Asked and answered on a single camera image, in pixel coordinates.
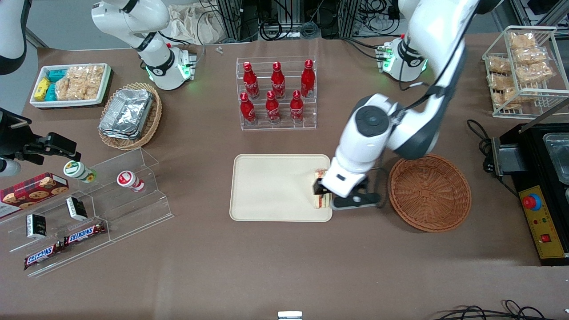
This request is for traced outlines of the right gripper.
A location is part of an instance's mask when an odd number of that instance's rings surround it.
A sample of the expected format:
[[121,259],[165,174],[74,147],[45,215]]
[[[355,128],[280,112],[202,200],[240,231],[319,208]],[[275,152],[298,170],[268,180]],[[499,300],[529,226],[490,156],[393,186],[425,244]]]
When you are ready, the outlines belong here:
[[29,162],[43,162],[44,156],[62,156],[73,161],[80,161],[82,154],[76,151],[77,143],[57,133],[49,133],[45,138],[46,148],[26,146],[33,143],[31,119],[21,117],[0,108],[0,155],[2,158],[15,159],[22,152],[23,159]]

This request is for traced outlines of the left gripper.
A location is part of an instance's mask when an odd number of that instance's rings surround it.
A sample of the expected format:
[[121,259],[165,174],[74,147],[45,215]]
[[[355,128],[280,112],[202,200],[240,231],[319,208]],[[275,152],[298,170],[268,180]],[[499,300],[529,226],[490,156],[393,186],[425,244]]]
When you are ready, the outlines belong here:
[[370,162],[351,161],[343,156],[334,156],[325,176],[316,178],[313,184],[313,194],[325,194],[327,198],[335,194],[347,198],[350,192],[366,178],[369,170]]

